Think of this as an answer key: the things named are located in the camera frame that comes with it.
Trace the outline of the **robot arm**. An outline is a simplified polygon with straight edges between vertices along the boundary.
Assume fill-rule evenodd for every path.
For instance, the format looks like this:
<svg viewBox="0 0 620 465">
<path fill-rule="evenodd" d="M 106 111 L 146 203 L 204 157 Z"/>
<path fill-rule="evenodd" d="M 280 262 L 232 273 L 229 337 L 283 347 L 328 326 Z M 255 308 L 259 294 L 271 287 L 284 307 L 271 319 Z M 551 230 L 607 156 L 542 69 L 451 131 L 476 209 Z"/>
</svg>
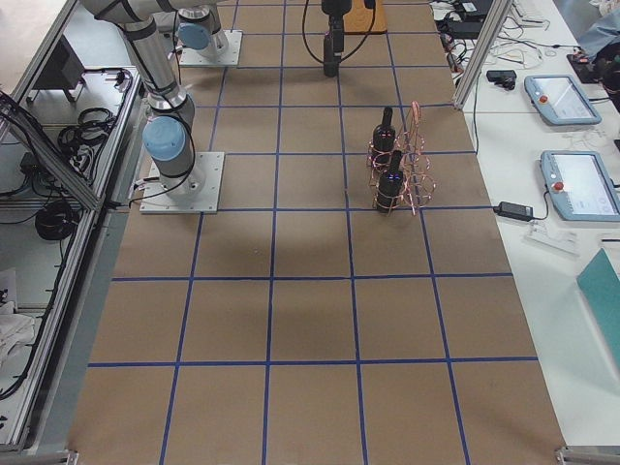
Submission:
<svg viewBox="0 0 620 465">
<path fill-rule="evenodd" d="M 329 30 L 324 37 L 324 59 L 338 63 L 344 51 L 344 16 L 351 10 L 352 1 L 322 1 L 321 8 L 328 16 Z M 187 48 L 215 63 L 230 51 L 229 37 L 222 29 L 217 1 L 178 11 L 178 23 L 173 27 L 176 37 Z"/>
<path fill-rule="evenodd" d="M 131 63 L 147 91 L 152 120 L 142 132 L 144 148 L 155 163 L 166 193 L 191 195 L 203 184 L 196 168 L 191 126 L 195 106 L 174 74 L 154 16 L 193 8 L 192 1 L 84 1 L 97 20 L 121 33 Z"/>
</svg>

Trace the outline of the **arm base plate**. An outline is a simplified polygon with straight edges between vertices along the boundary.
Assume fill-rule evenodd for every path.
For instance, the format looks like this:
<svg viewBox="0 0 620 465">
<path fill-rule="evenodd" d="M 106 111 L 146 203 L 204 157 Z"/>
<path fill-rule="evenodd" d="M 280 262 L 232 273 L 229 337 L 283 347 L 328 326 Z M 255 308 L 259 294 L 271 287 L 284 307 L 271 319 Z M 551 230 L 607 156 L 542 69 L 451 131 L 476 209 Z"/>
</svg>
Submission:
<svg viewBox="0 0 620 465">
<path fill-rule="evenodd" d="M 241 30 L 224 29 L 214 35 L 199 31 L 182 33 L 183 48 L 180 66 L 184 68 L 236 67 L 240 57 L 242 36 Z"/>
<path fill-rule="evenodd" d="M 152 162 L 149 176 L 155 176 L 156 180 L 145 185 L 139 211 L 143 214 L 215 214 L 224 164 L 224 152 L 198 152 L 189 177 L 172 189 L 179 179 L 175 182 L 166 177 L 161 179 L 158 168 Z"/>
</svg>

